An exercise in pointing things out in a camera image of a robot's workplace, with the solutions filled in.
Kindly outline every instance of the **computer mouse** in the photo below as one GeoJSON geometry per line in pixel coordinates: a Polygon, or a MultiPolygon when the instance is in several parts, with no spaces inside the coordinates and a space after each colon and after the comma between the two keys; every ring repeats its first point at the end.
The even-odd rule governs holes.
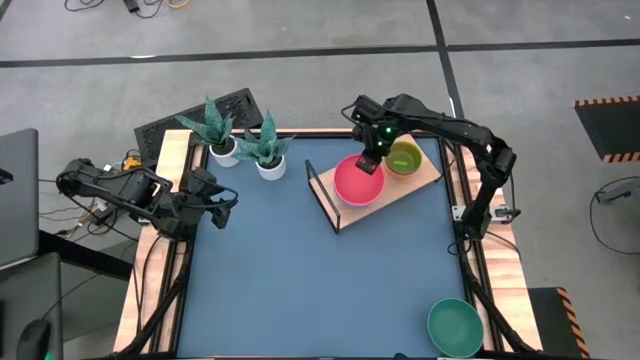
{"type": "Polygon", "coordinates": [[[47,356],[50,334],[51,327],[46,320],[30,322],[18,339],[17,360],[43,360],[47,356]]]}

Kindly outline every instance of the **floor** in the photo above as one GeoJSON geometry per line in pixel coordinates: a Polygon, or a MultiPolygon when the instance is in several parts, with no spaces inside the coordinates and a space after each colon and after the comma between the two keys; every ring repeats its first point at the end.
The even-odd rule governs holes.
{"type": "MultiPolygon", "coordinates": [[[[640,262],[595,241],[588,204],[640,165],[601,163],[572,104],[640,94],[639,32],[635,0],[192,0],[150,20],[120,1],[72,13],[62,1],[0,0],[0,133],[37,128],[40,177],[53,178],[76,157],[119,161],[136,147],[133,128],[205,94],[249,87],[281,127],[345,127],[338,110],[358,94],[453,105],[519,155],[514,229],[528,285],[569,291],[592,356],[634,359],[640,262]],[[271,53],[325,47],[367,54],[271,53]]],[[[69,206],[50,185],[40,191],[41,211],[69,206]]],[[[627,251],[640,250],[639,220],[632,199],[594,210],[605,241],[627,251]]],[[[112,234],[83,242],[116,254],[128,245],[112,234]]],[[[63,276],[69,289],[88,275],[63,276]]],[[[125,289],[98,277],[68,298],[67,358],[109,352],[125,289]]]]}

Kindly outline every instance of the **bowl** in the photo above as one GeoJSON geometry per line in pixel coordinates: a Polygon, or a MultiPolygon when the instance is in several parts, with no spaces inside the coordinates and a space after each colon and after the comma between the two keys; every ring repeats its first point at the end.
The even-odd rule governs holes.
{"type": "Polygon", "coordinates": [[[378,167],[373,175],[360,170],[356,163],[360,155],[342,160],[333,174],[333,186],[338,197],[353,206],[373,204],[384,189],[384,171],[378,167]]]}
{"type": "Polygon", "coordinates": [[[482,320],[468,303],[460,299],[438,301],[427,317],[427,331],[433,344],[453,358],[468,358],[480,350],[484,337],[482,320]]]}
{"type": "Polygon", "coordinates": [[[406,141],[397,141],[391,145],[385,158],[387,167],[399,175],[411,175],[422,165],[422,152],[417,145],[406,141]]]}

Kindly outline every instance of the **pink bowl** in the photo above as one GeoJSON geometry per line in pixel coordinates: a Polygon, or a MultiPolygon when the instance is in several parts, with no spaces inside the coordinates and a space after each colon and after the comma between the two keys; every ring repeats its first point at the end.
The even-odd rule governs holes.
{"type": "Polygon", "coordinates": [[[354,206],[373,204],[384,189],[384,172],[378,167],[369,175],[356,167],[360,155],[346,157],[333,174],[333,186],[344,202],[354,206]]]}

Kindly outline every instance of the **green bowl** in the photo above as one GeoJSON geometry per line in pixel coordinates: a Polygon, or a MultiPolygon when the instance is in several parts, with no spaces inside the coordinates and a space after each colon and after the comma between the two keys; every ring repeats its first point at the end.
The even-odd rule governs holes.
{"type": "Polygon", "coordinates": [[[391,145],[385,162],[394,173],[411,175],[418,171],[422,165],[422,152],[417,145],[406,141],[397,141],[391,145]]]}
{"type": "Polygon", "coordinates": [[[438,301],[427,317],[427,331],[443,354],[468,358],[480,350],[484,337],[482,320],[476,309],[460,299],[438,301]]]}

